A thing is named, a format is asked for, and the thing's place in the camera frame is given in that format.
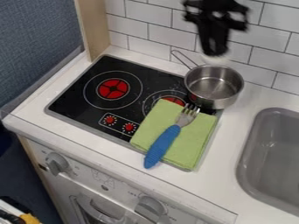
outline green cloth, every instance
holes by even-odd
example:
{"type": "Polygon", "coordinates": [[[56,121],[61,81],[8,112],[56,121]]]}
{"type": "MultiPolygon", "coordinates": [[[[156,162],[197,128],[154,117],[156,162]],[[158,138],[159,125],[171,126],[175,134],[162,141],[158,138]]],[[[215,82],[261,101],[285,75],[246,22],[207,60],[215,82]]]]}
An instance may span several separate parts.
{"type": "MultiPolygon", "coordinates": [[[[159,100],[130,143],[141,151],[147,151],[167,128],[175,124],[182,109],[183,107],[176,103],[159,100]]],[[[199,113],[191,124],[182,128],[163,160],[184,170],[193,170],[205,150],[205,144],[216,122],[216,116],[199,113]]]]}

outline small pan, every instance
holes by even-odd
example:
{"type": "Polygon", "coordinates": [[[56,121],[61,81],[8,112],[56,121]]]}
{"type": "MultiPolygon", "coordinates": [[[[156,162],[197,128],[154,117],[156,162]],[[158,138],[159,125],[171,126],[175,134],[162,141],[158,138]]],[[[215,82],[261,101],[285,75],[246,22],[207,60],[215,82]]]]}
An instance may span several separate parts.
{"type": "Polygon", "coordinates": [[[171,54],[191,70],[184,78],[190,100],[205,109],[225,109],[234,104],[244,87],[242,76],[226,66],[198,66],[180,51],[171,54]],[[191,68],[175,53],[187,58],[196,67],[191,68]]]}

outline gray sink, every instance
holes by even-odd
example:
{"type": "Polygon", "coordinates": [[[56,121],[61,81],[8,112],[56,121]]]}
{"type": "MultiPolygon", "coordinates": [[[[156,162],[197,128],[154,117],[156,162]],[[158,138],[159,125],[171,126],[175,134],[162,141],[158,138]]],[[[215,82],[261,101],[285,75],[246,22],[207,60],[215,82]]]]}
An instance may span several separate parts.
{"type": "Polygon", "coordinates": [[[299,216],[299,113],[268,108],[255,117],[237,179],[257,200],[299,216]]]}

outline fork handle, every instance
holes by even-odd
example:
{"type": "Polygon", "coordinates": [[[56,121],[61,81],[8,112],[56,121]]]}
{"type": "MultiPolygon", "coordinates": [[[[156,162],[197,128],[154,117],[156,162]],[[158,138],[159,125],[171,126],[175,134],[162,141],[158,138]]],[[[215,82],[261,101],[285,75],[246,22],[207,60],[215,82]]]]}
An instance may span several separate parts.
{"type": "Polygon", "coordinates": [[[172,125],[150,146],[144,159],[145,169],[153,167],[163,158],[180,132],[181,128],[178,125],[172,125]]]}

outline black cooktop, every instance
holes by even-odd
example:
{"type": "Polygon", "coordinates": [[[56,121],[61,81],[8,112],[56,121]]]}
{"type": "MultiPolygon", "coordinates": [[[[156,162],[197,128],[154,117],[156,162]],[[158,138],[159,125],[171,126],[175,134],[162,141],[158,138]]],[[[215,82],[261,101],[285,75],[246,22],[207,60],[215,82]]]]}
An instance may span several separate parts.
{"type": "MultiPolygon", "coordinates": [[[[49,107],[51,115],[129,141],[159,99],[189,102],[184,79],[103,56],[49,107]]],[[[214,110],[202,110],[214,114],[214,110]]]]}

